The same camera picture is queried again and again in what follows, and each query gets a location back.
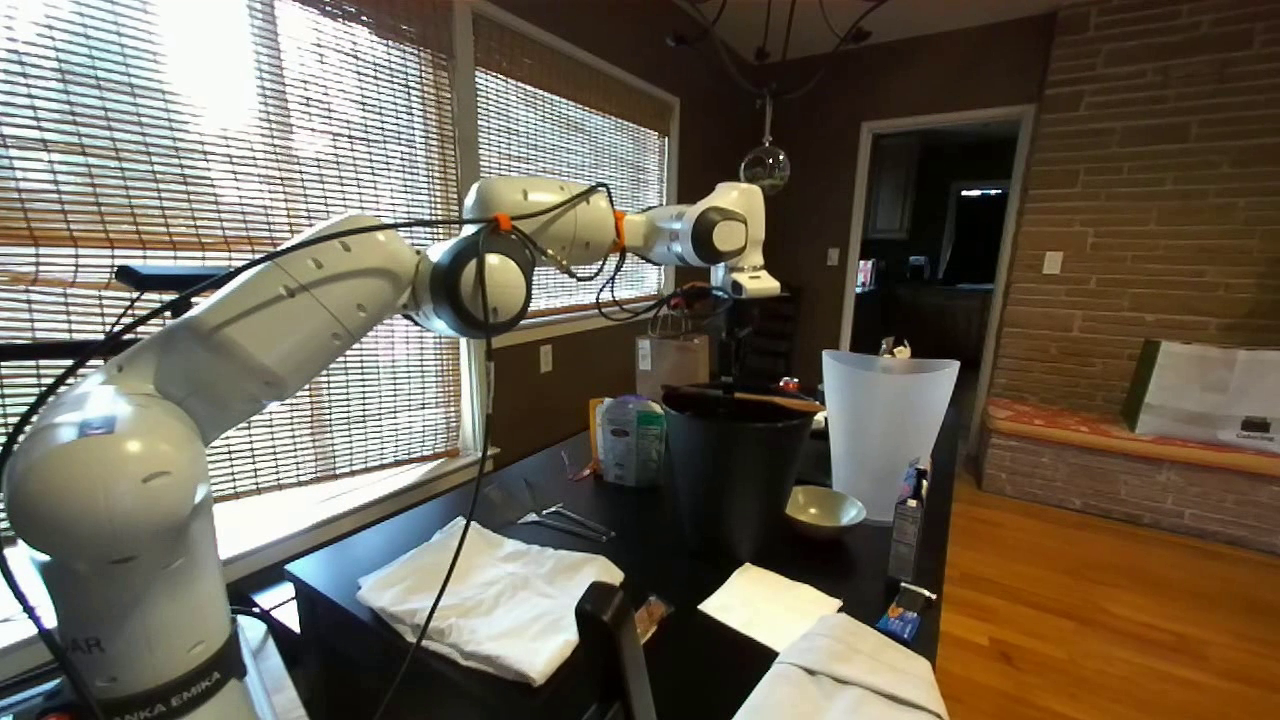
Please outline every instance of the electrical outlet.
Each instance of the electrical outlet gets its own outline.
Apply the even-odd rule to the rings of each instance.
[[[1059,275],[1063,270],[1063,250],[1044,250],[1038,270],[1044,275]]]
[[[551,377],[555,371],[555,342],[536,348],[536,371]]]

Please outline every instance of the robotic arm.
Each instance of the robotic arm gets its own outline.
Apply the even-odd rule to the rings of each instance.
[[[58,638],[109,714],[250,714],[231,680],[202,448],[395,311],[451,335],[517,329],[536,255],[512,230],[564,264],[634,250],[671,267],[715,264],[712,288],[729,296],[774,293],[754,183],[616,213],[574,183],[482,181],[468,217],[498,218],[426,250],[358,230],[371,227],[358,217],[311,227],[295,250],[235,275],[34,417],[2,467],[6,514],[57,559]]]

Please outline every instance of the towel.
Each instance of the towel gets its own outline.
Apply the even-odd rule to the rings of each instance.
[[[704,604],[699,612],[720,624],[751,634],[754,645],[785,650],[809,624],[840,612],[837,597],[824,597],[809,585],[774,574],[760,565],[739,565]]]
[[[821,614],[751,686],[736,720],[944,720],[931,665],[851,614]]]
[[[409,645],[418,630],[462,521],[380,571],[358,574],[358,604],[380,612]],[[538,686],[574,650],[574,600],[589,585],[623,571],[590,553],[521,542],[470,522],[425,647]]]

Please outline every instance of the window blinds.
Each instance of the window blinds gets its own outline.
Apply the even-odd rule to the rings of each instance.
[[[449,140],[438,52],[295,0],[2,0],[0,348],[153,308],[112,282],[124,261],[235,264],[340,213],[456,217]],[[0,431],[58,368],[0,360]],[[380,325],[213,445],[217,495],[456,452],[460,368],[456,340]]]
[[[571,52],[477,15],[479,174],[609,183],[621,209],[671,201],[674,105]],[[633,261],[616,296],[653,296],[662,270]],[[594,282],[536,267],[531,311],[585,308]]]

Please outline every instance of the black table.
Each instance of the black table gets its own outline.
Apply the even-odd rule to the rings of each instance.
[[[490,473],[479,483],[477,521],[531,542],[602,553],[628,571],[634,600],[659,597],[674,606],[644,647],[659,714],[733,714],[767,671],[767,647],[696,612],[739,559],[815,585],[840,597],[844,612],[859,618],[879,614],[889,604],[889,527],[879,522],[849,532],[785,522],[767,547],[696,553],[682,542],[671,490],[585,481],[585,462],[589,445],[574,436]],[[460,514],[468,490],[470,486],[442,490],[285,568],[299,590],[305,645],[311,647],[311,680],[305,684],[311,713],[371,714],[409,645],[356,600],[356,580]],[[545,522],[517,522],[522,511],[546,504],[609,522],[616,539],[594,542]],[[585,677],[589,671],[567,661],[545,686],[521,686],[417,650],[417,667],[399,684],[389,714],[579,714],[589,707]]]

